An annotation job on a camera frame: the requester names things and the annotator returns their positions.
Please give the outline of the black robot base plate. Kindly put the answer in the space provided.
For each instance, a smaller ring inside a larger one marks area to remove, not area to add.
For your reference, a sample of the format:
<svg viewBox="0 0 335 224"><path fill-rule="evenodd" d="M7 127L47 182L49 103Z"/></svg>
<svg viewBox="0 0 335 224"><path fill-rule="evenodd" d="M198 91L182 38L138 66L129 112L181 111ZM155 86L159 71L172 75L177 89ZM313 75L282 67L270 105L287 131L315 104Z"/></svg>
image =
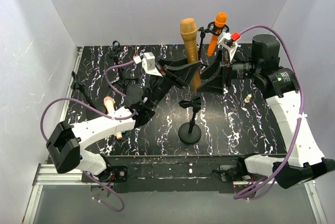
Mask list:
<svg viewBox="0 0 335 224"><path fill-rule="evenodd" d="M237 155L105 156L118 193L220 192L233 194L234 183L250 185L253 175L238 172Z"/></svg>

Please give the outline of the gold toy microphone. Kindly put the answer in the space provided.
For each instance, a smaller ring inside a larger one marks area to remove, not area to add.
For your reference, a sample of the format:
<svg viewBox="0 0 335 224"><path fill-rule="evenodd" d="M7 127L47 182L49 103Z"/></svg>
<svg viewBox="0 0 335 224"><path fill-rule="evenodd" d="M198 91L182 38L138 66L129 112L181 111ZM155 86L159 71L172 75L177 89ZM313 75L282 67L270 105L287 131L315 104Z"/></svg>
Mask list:
<svg viewBox="0 0 335 224"><path fill-rule="evenodd" d="M199 61L197 53L197 26L193 18L185 18L180 22L180 34L184 41L188 63Z"/></svg>

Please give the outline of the black tripod shock-mount stand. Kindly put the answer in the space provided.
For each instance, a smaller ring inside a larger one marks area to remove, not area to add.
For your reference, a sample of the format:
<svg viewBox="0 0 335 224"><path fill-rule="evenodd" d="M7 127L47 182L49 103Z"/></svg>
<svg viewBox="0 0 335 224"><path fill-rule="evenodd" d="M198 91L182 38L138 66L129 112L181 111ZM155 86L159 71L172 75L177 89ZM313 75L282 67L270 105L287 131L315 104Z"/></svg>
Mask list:
<svg viewBox="0 0 335 224"><path fill-rule="evenodd" d="M198 56L198 59L200 60L201 59L201 56L202 56L202 46L203 46L203 41L204 41L204 38L206 37L206 34L207 33L213 33L211 30L213 28L213 24L214 24L214 21L210 22L208 25L207 25L207 28L204 28L204 27L200 27L197 31L200 32L200 44L199 44L199 48L198 48L198 53L197 53L197 56ZM225 31L225 32L229 32L230 28L228 25L225 25L225 27L223 28L222 32Z"/></svg>

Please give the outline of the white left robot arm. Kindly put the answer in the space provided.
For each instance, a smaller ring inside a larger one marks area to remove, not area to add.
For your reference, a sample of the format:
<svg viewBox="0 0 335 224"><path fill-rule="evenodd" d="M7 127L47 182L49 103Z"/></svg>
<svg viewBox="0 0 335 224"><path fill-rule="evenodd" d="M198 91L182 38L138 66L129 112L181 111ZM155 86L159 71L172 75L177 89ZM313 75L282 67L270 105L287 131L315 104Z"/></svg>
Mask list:
<svg viewBox="0 0 335 224"><path fill-rule="evenodd" d="M189 86L201 65L200 61L188 63L187 58L155 61L153 70L147 71L151 76L150 85L128 86L126 93L122 94L125 105L107 114L75 99L75 103L95 112L99 117L71 125L61 121L51 136L45 137L46 148L56 171L64 174L79 169L94 175L100 182L111 167L105 157L86 148L119 132L147 124L155 114L154 109L172 86Z"/></svg>

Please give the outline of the black round-base clamp stand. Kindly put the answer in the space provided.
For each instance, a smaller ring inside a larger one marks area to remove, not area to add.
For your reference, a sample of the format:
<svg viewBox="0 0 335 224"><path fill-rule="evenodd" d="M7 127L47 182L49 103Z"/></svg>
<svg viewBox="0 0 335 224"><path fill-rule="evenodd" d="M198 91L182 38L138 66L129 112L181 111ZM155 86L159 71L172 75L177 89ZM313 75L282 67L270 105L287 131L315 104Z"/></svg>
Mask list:
<svg viewBox="0 0 335 224"><path fill-rule="evenodd" d="M191 107L193 111L191 120L180 126L178 130L179 139L186 145L196 144L202 136L201 129L195 121L196 114L201 110L201 98L197 96L192 100L182 100L178 104L184 109Z"/></svg>

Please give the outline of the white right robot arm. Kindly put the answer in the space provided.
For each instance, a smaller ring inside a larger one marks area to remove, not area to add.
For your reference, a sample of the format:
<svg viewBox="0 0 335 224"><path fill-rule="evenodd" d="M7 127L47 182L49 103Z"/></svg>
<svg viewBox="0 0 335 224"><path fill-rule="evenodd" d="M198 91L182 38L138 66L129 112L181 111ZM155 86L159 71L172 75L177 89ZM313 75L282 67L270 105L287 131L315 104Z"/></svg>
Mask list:
<svg viewBox="0 0 335 224"><path fill-rule="evenodd" d="M205 68L203 83L197 90L220 94L231 87L232 80L253 79L276 118L289 158L248 154L238 158L236 169L230 169L229 175L269 177L275 173L278 184L289 188L334 171L334 160L325 158L299 111L302 103L296 75L280 66L280 42L273 35L256 35L252 38L251 57L235 61L239 38L237 32L218 36L217 43L226 51L220 50L214 63Z"/></svg>

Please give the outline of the orange toy microphone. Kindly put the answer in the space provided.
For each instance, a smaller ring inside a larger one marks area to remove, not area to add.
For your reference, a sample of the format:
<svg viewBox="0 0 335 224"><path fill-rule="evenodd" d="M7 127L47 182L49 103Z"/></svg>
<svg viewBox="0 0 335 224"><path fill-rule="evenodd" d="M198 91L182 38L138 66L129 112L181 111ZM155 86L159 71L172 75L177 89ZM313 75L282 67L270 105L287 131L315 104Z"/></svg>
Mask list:
<svg viewBox="0 0 335 224"><path fill-rule="evenodd" d="M218 37L222 33L222 30L225 27L226 22L227 22L227 14L223 12L218 13L214 20L213 28L211 30L213 33L207 50L207 55L209 57L212 56L215 51L218 42Z"/></svg>

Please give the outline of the black small tripod stand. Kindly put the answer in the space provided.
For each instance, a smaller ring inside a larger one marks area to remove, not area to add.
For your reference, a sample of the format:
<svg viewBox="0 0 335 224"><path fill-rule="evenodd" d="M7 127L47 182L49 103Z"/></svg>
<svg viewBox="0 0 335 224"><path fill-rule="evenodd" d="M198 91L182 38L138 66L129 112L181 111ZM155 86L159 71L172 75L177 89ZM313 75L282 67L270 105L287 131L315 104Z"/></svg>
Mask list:
<svg viewBox="0 0 335 224"><path fill-rule="evenodd" d="M113 62L115 65L119 64L119 55L121 53L121 47L120 43L115 40L112 42L112 50L110 54L110 58L113 59ZM117 69L118 73L118 80L112 82L113 85L118 85L122 91L125 91L128 85L132 82L138 83L139 79L138 78L128 78L124 77L124 68L118 68Z"/></svg>

